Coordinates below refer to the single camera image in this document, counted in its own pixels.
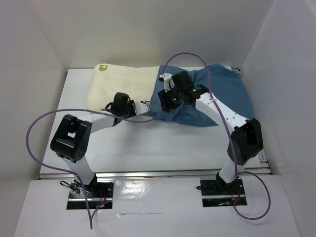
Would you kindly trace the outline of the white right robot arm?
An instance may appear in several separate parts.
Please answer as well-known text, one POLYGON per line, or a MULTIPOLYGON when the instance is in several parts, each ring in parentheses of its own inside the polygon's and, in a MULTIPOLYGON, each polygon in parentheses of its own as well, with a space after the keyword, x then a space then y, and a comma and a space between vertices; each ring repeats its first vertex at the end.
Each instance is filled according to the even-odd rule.
POLYGON ((164 112, 175 110, 182 104, 191 106, 225 129, 229 145, 228 160, 216 174, 215 187, 222 194, 232 189, 247 162, 263 149, 260 122, 247 119, 223 104, 204 85, 194 85, 186 71, 177 74, 164 73, 159 76, 163 90, 158 92, 164 112))

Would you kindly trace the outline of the cream quilted pillow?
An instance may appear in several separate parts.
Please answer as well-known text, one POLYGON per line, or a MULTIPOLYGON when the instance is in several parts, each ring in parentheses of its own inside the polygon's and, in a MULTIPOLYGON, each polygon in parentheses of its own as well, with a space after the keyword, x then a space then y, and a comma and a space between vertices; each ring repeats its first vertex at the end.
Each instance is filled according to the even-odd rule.
POLYGON ((113 101, 118 92, 127 94, 135 102, 149 101, 153 95, 159 66, 126 67, 112 64, 98 64, 86 100, 86 107, 100 111, 113 101))

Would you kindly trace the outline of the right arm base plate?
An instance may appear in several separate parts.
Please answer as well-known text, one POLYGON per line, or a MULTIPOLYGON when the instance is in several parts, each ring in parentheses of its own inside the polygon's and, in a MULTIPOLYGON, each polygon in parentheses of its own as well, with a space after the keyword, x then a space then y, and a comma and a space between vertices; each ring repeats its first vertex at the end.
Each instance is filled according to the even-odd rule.
POLYGON ((225 207, 236 205, 247 205, 243 181, 237 179, 231 186, 220 190, 216 180, 200 180, 196 187, 201 192, 203 207, 225 207))

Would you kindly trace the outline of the blue fabric pillowcase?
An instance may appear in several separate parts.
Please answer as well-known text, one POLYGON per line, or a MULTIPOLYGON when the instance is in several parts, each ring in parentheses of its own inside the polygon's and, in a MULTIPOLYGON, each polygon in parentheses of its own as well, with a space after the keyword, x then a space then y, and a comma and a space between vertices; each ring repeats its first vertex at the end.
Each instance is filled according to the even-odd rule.
MULTIPOLYGON (((150 101, 160 104, 158 92, 163 90, 163 83, 158 81, 164 65, 161 65, 158 70, 157 81, 150 101)), ((214 95, 230 109, 239 115, 252 119, 254 118, 253 106, 249 94, 242 82, 240 76, 225 68, 220 64, 208 65, 211 78, 211 89, 214 95)), ((181 71, 187 71, 194 85, 204 85, 208 87, 208 77, 206 69, 188 71, 174 66, 167 66, 165 72, 176 74, 181 71)), ((160 112, 160 106, 151 103, 149 114, 154 118, 160 112)), ((206 116, 204 113, 193 109, 191 106, 181 104, 176 110, 169 113, 162 112, 159 120, 164 122, 175 122, 178 124, 196 126, 196 127, 211 127, 217 124, 206 116)))

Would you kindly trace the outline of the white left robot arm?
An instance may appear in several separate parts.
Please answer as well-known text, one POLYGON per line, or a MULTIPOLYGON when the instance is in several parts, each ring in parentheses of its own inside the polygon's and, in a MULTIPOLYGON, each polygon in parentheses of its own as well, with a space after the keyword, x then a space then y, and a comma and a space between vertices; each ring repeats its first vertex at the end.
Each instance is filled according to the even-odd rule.
POLYGON ((67 114, 61 120, 50 148, 66 163, 74 175, 75 183, 80 186, 80 192, 86 197, 96 195, 99 188, 96 174, 89 167, 85 157, 90 135, 114 127, 122 119, 136 116, 135 109, 135 102, 127 94, 118 92, 113 102, 99 114, 92 113, 86 118, 67 114))

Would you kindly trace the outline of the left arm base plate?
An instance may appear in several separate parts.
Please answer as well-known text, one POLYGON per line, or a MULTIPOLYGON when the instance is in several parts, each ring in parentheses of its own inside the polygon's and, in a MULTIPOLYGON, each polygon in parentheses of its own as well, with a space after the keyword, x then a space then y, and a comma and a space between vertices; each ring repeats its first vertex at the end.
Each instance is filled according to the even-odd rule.
MULTIPOLYGON (((86 209, 85 197, 83 188, 73 180, 70 184, 66 181, 61 181, 60 184, 69 188, 67 210, 84 210, 86 209)), ((112 209, 113 208, 113 182, 98 182, 94 190, 87 191, 87 201, 89 208, 95 210, 112 209)))

